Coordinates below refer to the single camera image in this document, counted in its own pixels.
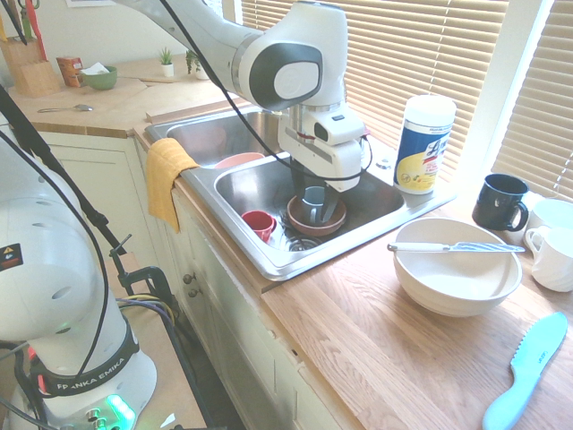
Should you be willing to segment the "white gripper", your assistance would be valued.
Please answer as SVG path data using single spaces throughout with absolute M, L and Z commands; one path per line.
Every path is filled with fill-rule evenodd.
M 360 175 L 362 149 L 357 139 L 330 144 L 320 137 L 301 137 L 294 129 L 281 125 L 278 130 L 279 147 L 297 162 L 292 163 L 295 195 L 301 203 L 302 222 L 314 221 L 314 204 L 306 199 L 304 168 L 316 176 L 329 177 L 324 189 L 320 221 L 332 217 L 339 200 L 339 192 L 355 187 Z

